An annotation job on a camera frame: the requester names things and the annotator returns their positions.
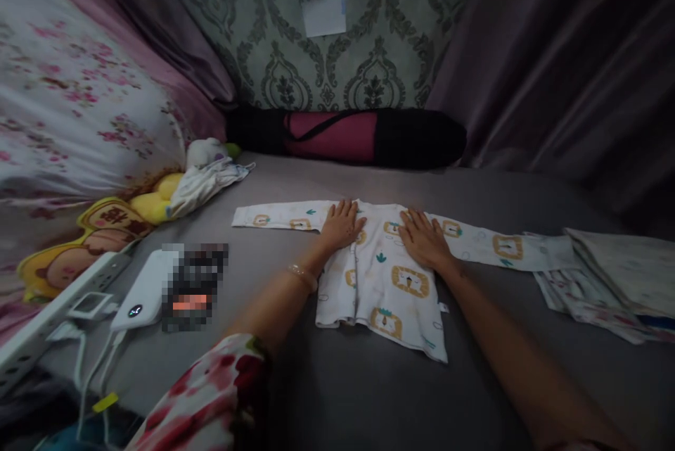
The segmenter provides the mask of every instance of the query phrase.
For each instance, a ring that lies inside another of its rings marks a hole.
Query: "hand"
[[[460,261],[450,252],[441,225],[436,219],[429,222],[424,212],[411,208],[401,212],[405,227],[399,228],[401,240],[410,257],[420,265],[441,271],[441,268],[461,270]]]
[[[356,241],[366,223],[365,217],[356,220],[358,210],[359,204],[352,200],[342,200],[337,207],[331,205],[319,241],[333,252]]]

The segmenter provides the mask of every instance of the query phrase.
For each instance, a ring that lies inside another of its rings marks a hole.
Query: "baby onesie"
[[[406,208],[357,203],[357,217],[368,221],[356,241],[326,263],[319,279],[316,325],[363,324],[447,363],[434,272],[408,255],[399,234],[399,213]],[[334,204],[304,201],[238,208],[232,226],[320,231]],[[451,252],[460,259],[525,271],[575,266],[567,237],[506,236],[447,217],[427,216],[439,220]]]

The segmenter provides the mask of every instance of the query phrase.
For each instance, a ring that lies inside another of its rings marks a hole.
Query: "white paper note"
[[[326,36],[347,31],[345,0],[313,0],[302,3],[302,18],[307,37]]]

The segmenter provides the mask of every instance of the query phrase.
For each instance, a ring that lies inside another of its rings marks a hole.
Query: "bag strap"
[[[357,113],[368,113],[368,112],[363,112],[361,110],[345,110],[343,112],[338,113],[337,115],[324,120],[321,124],[317,124],[314,127],[312,127],[309,131],[307,131],[305,134],[302,136],[294,136],[293,133],[290,131],[290,116],[294,112],[290,111],[286,114],[286,117],[283,120],[283,126],[284,126],[284,134],[286,138],[290,138],[293,141],[307,141],[309,139],[314,138],[318,134],[321,134],[322,132],[326,131],[330,126],[338,123],[342,119],[345,119],[347,117],[351,117],[352,115],[356,115]]]

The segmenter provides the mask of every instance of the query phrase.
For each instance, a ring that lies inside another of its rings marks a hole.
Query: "stuffed toy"
[[[79,239],[42,250],[19,264],[25,302],[53,300],[102,254],[120,252],[153,230],[119,198],[97,201],[78,217],[77,225],[84,229]]]
[[[186,171],[196,166],[202,168],[220,159],[231,157],[233,160],[241,154],[241,148],[236,144],[222,144],[215,138],[195,140],[188,147]]]
[[[162,177],[153,192],[132,198],[129,201],[131,208],[153,226],[171,220],[171,196],[182,177],[182,173],[171,173]]]
[[[235,144],[223,145],[215,138],[195,140],[188,147],[186,170],[191,167],[202,168],[214,161],[237,156],[241,149]],[[141,194],[129,201],[143,219],[154,226],[175,219],[171,214],[171,197],[178,187],[183,173],[172,173],[163,177],[154,188],[154,192]]]

